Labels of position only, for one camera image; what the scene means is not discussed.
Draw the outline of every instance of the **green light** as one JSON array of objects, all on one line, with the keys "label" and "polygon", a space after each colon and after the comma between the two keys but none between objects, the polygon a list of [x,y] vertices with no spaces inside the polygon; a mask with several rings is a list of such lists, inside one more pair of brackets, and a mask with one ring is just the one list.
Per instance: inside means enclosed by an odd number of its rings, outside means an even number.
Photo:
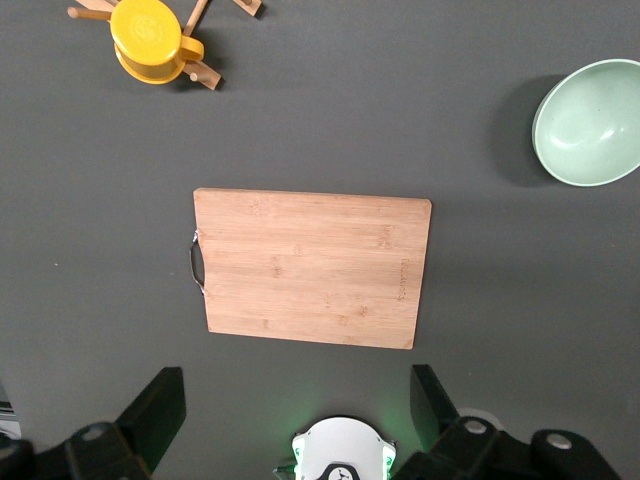
[{"label": "green light", "polygon": [[301,480],[300,479],[300,464],[302,464],[302,457],[304,456],[304,443],[305,443],[304,438],[302,436],[300,436],[300,437],[294,438],[293,439],[293,443],[291,445],[291,448],[293,449],[293,454],[296,456],[297,465],[293,469],[293,471],[295,473],[295,476],[296,476],[296,480]]},{"label": "green light", "polygon": [[389,480],[389,478],[391,478],[391,465],[393,465],[393,461],[396,459],[396,452],[385,446],[382,449],[382,455],[382,479]]}]

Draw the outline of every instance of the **cutting board handle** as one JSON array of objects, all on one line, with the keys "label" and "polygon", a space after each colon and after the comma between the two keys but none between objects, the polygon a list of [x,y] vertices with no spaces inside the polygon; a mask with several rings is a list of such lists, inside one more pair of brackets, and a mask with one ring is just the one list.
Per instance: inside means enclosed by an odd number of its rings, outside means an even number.
[{"label": "cutting board handle", "polygon": [[191,242],[191,248],[189,248],[189,260],[191,261],[191,276],[193,277],[193,281],[198,284],[202,295],[204,295],[204,279],[200,280],[197,272],[198,268],[196,264],[198,262],[195,255],[196,247],[200,250],[200,244],[198,243],[198,230],[193,232],[193,241]]}]

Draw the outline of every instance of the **yellow cup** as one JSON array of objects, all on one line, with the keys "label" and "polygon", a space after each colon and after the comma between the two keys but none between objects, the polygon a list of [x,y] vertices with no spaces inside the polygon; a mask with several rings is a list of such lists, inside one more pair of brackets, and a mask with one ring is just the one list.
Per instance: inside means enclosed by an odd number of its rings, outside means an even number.
[{"label": "yellow cup", "polygon": [[204,45],[182,35],[178,19],[160,0],[120,0],[111,14],[111,36],[122,67],[145,83],[170,82],[187,60],[204,56]]}]

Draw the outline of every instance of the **metal handle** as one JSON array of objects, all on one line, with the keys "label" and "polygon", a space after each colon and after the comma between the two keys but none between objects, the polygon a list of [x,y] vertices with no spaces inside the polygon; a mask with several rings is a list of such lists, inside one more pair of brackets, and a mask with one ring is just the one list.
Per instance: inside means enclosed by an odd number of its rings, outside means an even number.
[{"label": "metal handle", "polygon": [[191,277],[193,277],[193,281],[198,284],[200,287],[200,291],[202,295],[204,295],[204,279],[200,280],[198,278],[198,274],[196,273],[196,259],[194,255],[194,249],[200,248],[200,244],[198,243],[198,231],[193,232],[193,241],[191,242],[191,248],[189,248],[189,260],[191,261]]}]

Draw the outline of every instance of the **green bowl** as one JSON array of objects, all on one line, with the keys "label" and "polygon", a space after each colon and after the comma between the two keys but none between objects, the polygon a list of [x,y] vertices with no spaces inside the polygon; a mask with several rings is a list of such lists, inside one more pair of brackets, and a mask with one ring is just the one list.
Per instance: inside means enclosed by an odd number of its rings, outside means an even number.
[{"label": "green bowl", "polygon": [[603,60],[572,73],[544,98],[533,147],[558,180],[613,182],[640,166],[640,63]]}]

